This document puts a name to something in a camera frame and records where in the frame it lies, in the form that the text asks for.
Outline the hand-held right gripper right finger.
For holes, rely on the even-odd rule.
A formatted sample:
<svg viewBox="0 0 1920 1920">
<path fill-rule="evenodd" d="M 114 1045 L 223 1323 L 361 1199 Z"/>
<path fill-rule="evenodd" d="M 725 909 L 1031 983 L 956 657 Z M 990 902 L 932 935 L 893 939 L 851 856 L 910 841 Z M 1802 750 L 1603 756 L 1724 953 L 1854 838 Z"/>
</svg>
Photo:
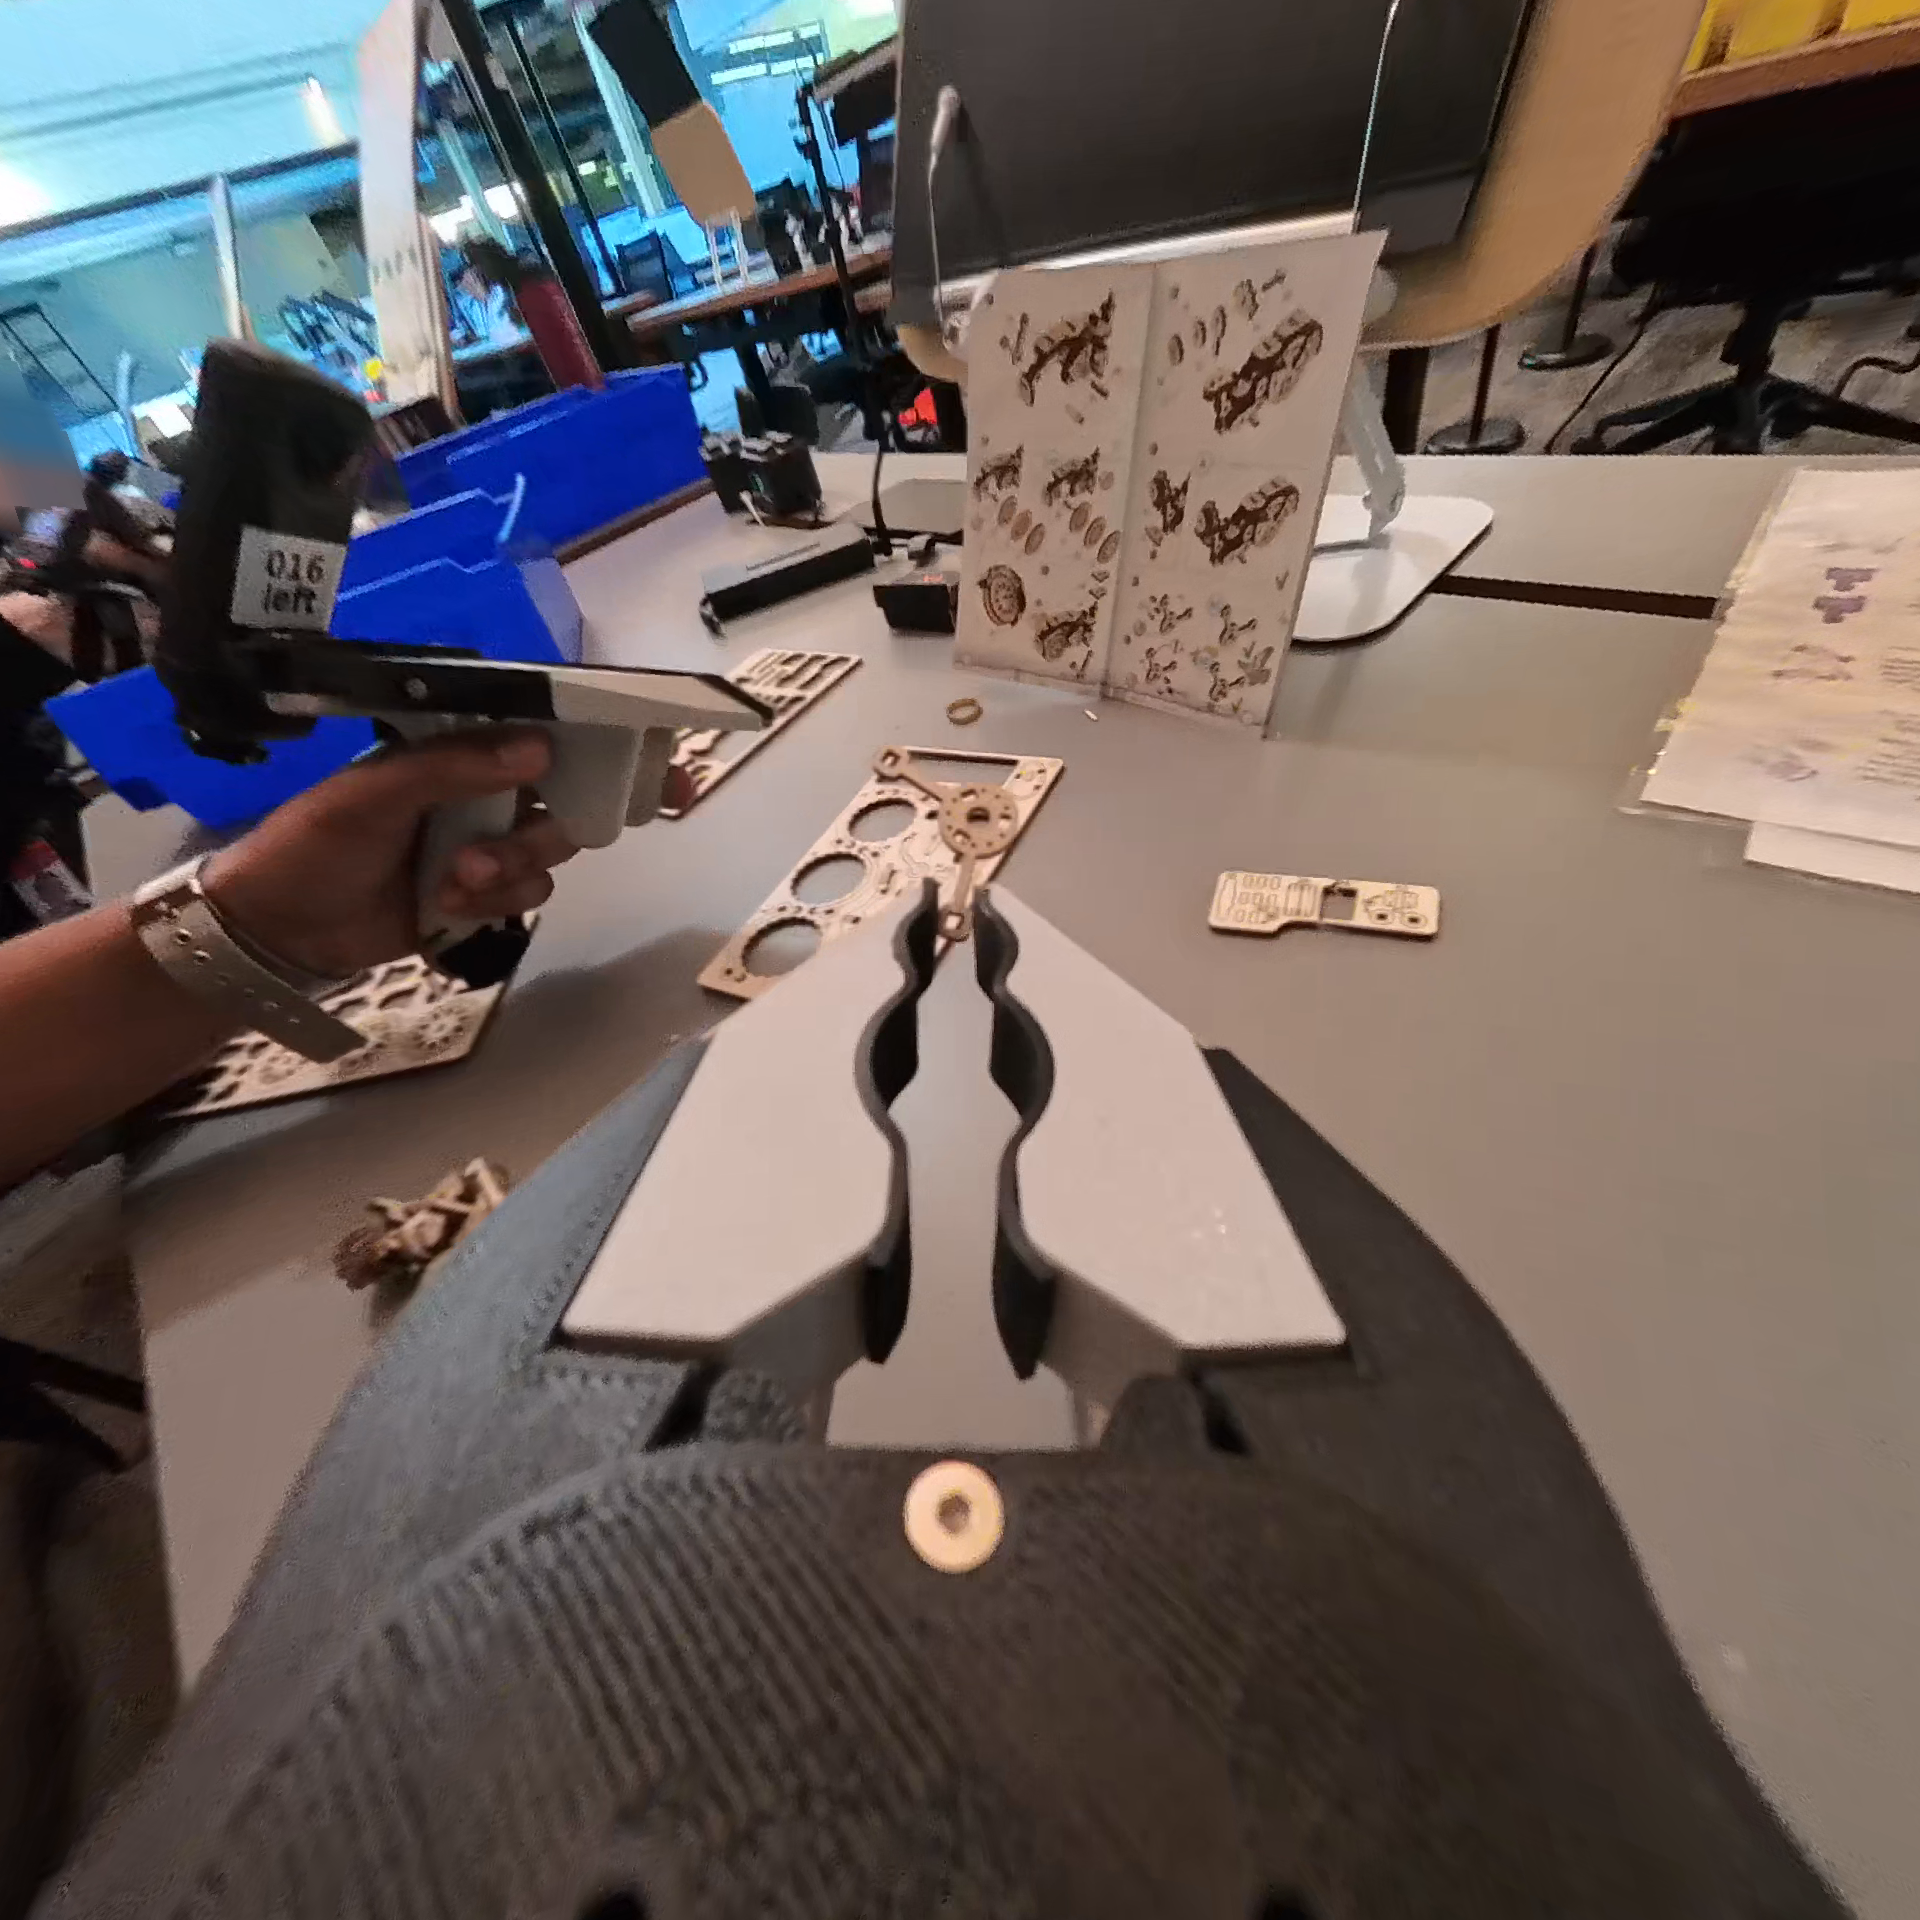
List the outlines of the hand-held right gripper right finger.
<svg viewBox="0 0 1920 1920">
<path fill-rule="evenodd" d="M 1347 1327 L 1193 1034 L 1008 886 L 974 906 L 1013 1111 L 990 1298 L 1019 1379 L 1095 1443 L 1140 1382 L 1347 1358 Z"/>
</svg>

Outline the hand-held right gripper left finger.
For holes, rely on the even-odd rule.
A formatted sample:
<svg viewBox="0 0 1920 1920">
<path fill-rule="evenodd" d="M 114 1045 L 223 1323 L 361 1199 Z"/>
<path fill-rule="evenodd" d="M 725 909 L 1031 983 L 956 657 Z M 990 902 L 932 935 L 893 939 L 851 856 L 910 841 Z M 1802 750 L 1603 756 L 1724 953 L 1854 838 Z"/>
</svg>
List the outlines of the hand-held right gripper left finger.
<svg viewBox="0 0 1920 1920">
<path fill-rule="evenodd" d="M 897 902 L 711 1030 L 559 1318 L 567 1345 L 775 1379 L 825 1432 L 842 1378 L 906 1323 L 892 1107 L 937 939 L 936 899 Z"/>
</svg>

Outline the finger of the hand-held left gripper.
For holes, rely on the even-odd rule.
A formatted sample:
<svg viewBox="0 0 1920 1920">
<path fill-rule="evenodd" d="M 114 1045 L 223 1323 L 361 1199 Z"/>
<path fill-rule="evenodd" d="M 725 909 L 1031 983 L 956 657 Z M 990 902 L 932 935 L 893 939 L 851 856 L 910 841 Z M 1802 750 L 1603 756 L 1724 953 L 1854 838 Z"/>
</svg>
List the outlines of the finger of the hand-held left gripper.
<svg viewBox="0 0 1920 1920">
<path fill-rule="evenodd" d="M 757 733 L 773 709 L 740 684 L 697 669 L 542 666 L 549 720 L 567 731 Z"/>
</svg>

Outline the wooden puzzle sheet narrow cutouts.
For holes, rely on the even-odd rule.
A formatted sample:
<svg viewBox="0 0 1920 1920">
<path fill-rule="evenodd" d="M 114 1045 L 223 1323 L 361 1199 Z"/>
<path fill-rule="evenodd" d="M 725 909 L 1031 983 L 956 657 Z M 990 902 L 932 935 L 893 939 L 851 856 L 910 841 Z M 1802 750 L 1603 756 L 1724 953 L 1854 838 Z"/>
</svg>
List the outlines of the wooden puzzle sheet narrow cutouts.
<svg viewBox="0 0 1920 1920">
<path fill-rule="evenodd" d="M 781 731 L 789 729 L 806 711 L 817 708 L 861 666 L 861 655 L 854 652 L 781 646 L 757 648 L 748 660 L 738 662 L 725 678 L 751 695 L 759 708 L 765 708 L 765 725 L 744 731 L 723 731 L 719 728 L 680 729 L 675 733 L 673 765 L 682 769 L 686 780 L 686 803 L 663 803 L 659 815 L 667 819 L 683 818 L 696 803 L 762 754 Z"/>
</svg>

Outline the wooden puzzle sheet round holes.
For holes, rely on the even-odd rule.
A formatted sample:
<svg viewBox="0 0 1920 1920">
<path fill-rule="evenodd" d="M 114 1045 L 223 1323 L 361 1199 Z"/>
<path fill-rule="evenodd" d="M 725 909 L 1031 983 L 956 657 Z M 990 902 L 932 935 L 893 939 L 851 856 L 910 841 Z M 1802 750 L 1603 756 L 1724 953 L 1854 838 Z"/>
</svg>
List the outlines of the wooden puzzle sheet round holes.
<svg viewBox="0 0 1920 1920">
<path fill-rule="evenodd" d="M 951 947 L 940 939 L 940 909 L 951 899 L 953 860 L 941 844 L 936 805 L 907 781 L 887 778 L 886 762 L 876 769 L 876 757 L 887 750 L 913 756 L 915 767 L 933 780 L 1002 784 L 1019 803 L 1019 832 L 998 860 L 981 866 L 972 909 L 1066 771 L 1061 757 L 1043 754 L 879 747 L 851 799 L 699 969 L 697 986 L 708 995 L 749 1002 L 837 938 L 918 902 L 924 887 L 936 899 L 933 951 Z"/>
</svg>

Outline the small wooden lever part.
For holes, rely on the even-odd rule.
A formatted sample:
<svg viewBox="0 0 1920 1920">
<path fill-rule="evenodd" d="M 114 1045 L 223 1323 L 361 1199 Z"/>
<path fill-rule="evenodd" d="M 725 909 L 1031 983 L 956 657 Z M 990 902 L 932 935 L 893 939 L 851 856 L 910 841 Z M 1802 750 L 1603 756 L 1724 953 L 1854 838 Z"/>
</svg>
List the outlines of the small wooden lever part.
<svg viewBox="0 0 1920 1920">
<path fill-rule="evenodd" d="M 876 769 L 900 780 L 928 798 L 933 805 L 933 825 L 941 845 L 953 860 L 953 890 L 937 909 L 937 938 L 948 946 L 964 944 L 972 935 L 974 899 L 983 866 L 995 862 L 1016 841 L 1022 830 L 1022 812 L 1002 781 L 936 780 L 915 767 L 913 756 L 889 747 L 876 756 Z"/>
</svg>

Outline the person's left forearm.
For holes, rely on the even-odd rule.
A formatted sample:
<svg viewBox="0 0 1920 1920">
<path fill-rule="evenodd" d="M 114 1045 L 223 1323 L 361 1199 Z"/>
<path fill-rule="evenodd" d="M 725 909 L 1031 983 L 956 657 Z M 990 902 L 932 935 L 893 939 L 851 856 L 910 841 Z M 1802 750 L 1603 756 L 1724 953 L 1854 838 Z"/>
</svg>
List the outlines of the person's left forearm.
<svg viewBox="0 0 1920 1920">
<path fill-rule="evenodd" d="M 1 946 L 1 1188 L 201 1068 L 243 1024 L 147 949 L 119 899 Z"/>
</svg>

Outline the grey desk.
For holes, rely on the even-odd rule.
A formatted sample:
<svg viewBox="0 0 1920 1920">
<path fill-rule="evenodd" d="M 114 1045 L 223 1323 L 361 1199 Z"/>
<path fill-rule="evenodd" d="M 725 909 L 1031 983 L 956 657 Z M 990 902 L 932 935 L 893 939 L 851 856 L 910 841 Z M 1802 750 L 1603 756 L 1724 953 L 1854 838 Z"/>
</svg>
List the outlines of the grey desk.
<svg viewBox="0 0 1920 1920">
<path fill-rule="evenodd" d="M 486 1153 L 526 1179 L 722 1010 L 697 971 L 877 745 L 1058 756 L 1013 894 L 1229 1047 L 1411 1215 L 1567 1413 L 1697 1689 L 1859 1916 L 1916 1916 L 1916 899 L 1627 810 L 1773 458 L 1415 460 L 1465 588 L 1297 648 L 1274 740 L 981 682 L 866 581 L 709 635 L 773 547 L 708 495 L 565 572 L 598 660 L 863 666 L 680 824 L 562 869 L 462 1068 L 156 1139 L 125 1242 L 179 1680 L 371 1349 L 328 1253 Z M 1212 931 L 1227 869 L 1429 886 L 1429 939 Z"/>
</svg>

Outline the person's left hand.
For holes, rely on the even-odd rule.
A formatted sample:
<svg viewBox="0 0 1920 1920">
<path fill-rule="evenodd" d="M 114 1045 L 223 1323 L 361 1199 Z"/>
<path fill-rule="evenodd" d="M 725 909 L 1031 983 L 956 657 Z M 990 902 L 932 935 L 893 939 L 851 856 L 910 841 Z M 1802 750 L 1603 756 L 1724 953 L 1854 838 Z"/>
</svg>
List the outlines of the person's left hand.
<svg viewBox="0 0 1920 1920">
<path fill-rule="evenodd" d="M 339 982 L 422 946 L 418 856 L 441 808 L 518 802 L 548 769 L 530 728 L 390 745 L 290 799 L 201 867 L 211 909 L 243 944 Z"/>
</svg>

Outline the black power adapter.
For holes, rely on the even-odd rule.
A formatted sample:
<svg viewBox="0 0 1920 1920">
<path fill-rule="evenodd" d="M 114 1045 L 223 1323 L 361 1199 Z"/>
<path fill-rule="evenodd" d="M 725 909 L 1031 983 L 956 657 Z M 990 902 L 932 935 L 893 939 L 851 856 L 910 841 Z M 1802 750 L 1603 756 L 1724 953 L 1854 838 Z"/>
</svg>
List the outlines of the black power adapter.
<svg viewBox="0 0 1920 1920">
<path fill-rule="evenodd" d="M 709 632 L 851 580 L 876 565 L 876 546 L 856 523 L 832 523 L 755 560 L 701 574 L 697 615 Z"/>
</svg>

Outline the large blue storage bin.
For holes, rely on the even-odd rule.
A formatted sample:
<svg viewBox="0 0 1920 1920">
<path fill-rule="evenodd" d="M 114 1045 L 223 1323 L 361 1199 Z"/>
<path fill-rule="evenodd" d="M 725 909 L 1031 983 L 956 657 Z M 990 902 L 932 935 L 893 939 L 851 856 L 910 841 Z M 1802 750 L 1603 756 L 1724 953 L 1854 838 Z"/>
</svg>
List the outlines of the large blue storage bin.
<svg viewBox="0 0 1920 1920">
<path fill-rule="evenodd" d="M 535 664 L 579 664 L 585 646 L 584 611 L 552 557 L 475 565 L 436 557 L 344 588 L 332 630 L 354 641 Z M 251 764 L 201 756 L 150 668 L 65 690 L 43 711 L 114 798 L 137 812 L 176 808 L 207 830 L 251 825 L 374 744 L 369 721 L 326 718 L 305 735 L 270 744 Z"/>
</svg>

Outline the black battery charger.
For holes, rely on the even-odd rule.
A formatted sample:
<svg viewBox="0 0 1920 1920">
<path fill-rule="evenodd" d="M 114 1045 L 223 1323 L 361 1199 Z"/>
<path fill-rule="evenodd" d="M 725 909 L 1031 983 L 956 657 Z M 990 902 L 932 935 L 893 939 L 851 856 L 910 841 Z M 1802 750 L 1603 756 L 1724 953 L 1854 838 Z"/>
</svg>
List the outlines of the black battery charger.
<svg viewBox="0 0 1920 1920">
<path fill-rule="evenodd" d="M 764 525 L 822 525 L 827 518 L 811 446 L 794 434 L 701 432 L 699 458 L 723 514 Z"/>
</svg>

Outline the small wooden puzzle sheet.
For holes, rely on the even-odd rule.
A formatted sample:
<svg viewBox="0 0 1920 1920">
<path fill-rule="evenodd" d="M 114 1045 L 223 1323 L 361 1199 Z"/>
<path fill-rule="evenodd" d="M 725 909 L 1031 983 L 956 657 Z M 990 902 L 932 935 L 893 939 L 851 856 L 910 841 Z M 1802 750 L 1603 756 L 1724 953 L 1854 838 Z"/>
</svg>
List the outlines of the small wooden puzzle sheet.
<svg viewBox="0 0 1920 1920">
<path fill-rule="evenodd" d="M 1206 923 L 1250 939 L 1305 928 L 1429 942 L 1442 926 L 1442 895 L 1404 880 L 1226 869 L 1214 881 Z"/>
</svg>

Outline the gooseneck microphone stand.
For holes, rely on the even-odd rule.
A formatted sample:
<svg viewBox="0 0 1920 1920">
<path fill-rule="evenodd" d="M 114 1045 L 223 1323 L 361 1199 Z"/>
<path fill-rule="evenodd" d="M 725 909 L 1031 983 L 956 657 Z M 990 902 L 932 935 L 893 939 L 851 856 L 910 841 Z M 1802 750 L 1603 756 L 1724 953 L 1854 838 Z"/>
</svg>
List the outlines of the gooseneck microphone stand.
<svg viewBox="0 0 1920 1920">
<path fill-rule="evenodd" d="M 941 160 L 948 154 L 961 111 L 957 88 L 951 81 L 940 83 L 925 136 L 924 165 L 924 225 L 930 259 L 932 316 L 936 324 L 933 335 L 937 344 L 946 339 L 948 331 L 937 230 L 937 179 Z M 876 446 L 866 511 L 859 520 L 873 553 L 887 557 L 893 550 L 904 550 L 915 541 L 928 547 L 936 547 L 941 541 L 957 544 L 964 520 L 961 483 L 915 477 L 884 483 L 884 460 L 884 447 Z"/>
</svg>

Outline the assembled wooden model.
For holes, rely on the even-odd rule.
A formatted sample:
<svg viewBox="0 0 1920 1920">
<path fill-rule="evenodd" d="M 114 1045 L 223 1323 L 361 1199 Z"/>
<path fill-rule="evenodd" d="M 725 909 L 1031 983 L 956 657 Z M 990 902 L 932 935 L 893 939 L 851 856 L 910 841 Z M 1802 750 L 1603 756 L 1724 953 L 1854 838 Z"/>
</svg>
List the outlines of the assembled wooden model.
<svg viewBox="0 0 1920 1920">
<path fill-rule="evenodd" d="M 487 1158 L 456 1165 L 418 1197 L 376 1195 L 366 1219 L 332 1250 L 332 1271 L 360 1292 L 413 1288 L 472 1235 L 511 1191 L 510 1171 Z"/>
</svg>

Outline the wooden puzzle sheet with gears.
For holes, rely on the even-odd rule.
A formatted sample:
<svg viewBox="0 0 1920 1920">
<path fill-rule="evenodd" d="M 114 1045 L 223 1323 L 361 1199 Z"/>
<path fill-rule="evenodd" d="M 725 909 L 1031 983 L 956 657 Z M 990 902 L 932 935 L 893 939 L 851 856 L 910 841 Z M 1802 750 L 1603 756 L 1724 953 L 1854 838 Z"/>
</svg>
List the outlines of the wooden puzzle sheet with gears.
<svg viewBox="0 0 1920 1920">
<path fill-rule="evenodd" d="M 357 1034 L 356 1047 L 313 1061 L 247 1032 L 156 1099 L 150 1114 L 160 1124 L 197 1121 L 451 1068 L 482 1043 L 514 983 L 516 971 L 470 986 L 418 956 L 387 961 L 317 999 L 317 1010 Z"/>
</svg>

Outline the folded instruction sheet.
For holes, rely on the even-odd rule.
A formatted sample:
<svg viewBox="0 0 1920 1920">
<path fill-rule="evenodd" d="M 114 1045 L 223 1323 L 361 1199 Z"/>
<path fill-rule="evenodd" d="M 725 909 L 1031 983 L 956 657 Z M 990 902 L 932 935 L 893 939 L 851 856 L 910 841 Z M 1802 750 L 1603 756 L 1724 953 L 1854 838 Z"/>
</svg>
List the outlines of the folded instruction sheet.
<svg viewBox="0 0 1920 1920">
<path fill-rule="evenodd" d="M 991 275 L 953 657 L 1266 733 L 1379 232 Z"/>
</svg>

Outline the plain white paper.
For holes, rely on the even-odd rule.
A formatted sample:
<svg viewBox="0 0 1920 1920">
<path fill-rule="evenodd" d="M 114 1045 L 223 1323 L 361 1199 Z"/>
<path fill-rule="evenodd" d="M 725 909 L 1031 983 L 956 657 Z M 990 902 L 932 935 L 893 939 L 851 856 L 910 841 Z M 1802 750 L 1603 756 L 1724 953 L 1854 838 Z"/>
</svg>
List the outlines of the plain white paper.
<svg viewBox="0 0 1920 1920">
<path fill-rule="evenodd" d="M 1835 832 L 1751 824 L 1742 856 L 1751 866 L 1812 880 L 1918 895 L 1918 847 Z"/>
</svg>

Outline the black computer monitor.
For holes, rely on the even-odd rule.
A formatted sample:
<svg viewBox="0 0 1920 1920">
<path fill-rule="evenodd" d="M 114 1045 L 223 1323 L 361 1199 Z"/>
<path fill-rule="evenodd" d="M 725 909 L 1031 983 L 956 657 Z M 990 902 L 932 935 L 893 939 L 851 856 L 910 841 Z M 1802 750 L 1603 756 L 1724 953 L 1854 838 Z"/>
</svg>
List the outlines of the black computer monitor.
<svg viewBox="0 0 1920 1920">
<path fill-rule="evenodd" d="M 1452 243 L 1533 5 L 913 1 L 900 8 L 892 300 L 998 270 L 1355 215 Z"/>
</svg>

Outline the printed sheet in plastic sleeve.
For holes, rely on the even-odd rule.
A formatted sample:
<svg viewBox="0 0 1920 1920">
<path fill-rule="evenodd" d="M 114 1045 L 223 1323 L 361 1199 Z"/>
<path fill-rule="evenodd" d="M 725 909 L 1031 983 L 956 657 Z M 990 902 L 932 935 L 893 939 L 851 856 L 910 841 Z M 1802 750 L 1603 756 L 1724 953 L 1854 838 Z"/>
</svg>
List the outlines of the printed sheet in plastic sleeve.
<svg viewBox="0 0 1920 1920">
<path fill-rule="evenodd" d="M 1660 812 L 1918 847 L 1918 470 L 1800 467 L 1644 775 Z"/>
</svg>

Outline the black office chair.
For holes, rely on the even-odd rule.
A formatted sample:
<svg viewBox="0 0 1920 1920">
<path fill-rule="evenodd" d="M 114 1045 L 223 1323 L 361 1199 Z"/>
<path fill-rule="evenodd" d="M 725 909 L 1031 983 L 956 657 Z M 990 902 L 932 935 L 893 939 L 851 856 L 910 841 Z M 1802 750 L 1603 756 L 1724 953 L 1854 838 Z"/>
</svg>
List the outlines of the black office chair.
<svg viewBox="0 0 1920 1920">
<path fill-rule="evenodd" d="M 1702 438 L 1756 456 L 1828 428 L 1913 447 L 1916 417 L 1773 366 L 1778 334 L 1815 300 L 1916 290 L 1918 70 L 1897 66 L 1678 116 L 1622 206 L 1611 271 L 1661 313 L 1731 307 L 1725 374 L 1595 417 L 1571 453 L 1637 456 Z"/>
</svg>

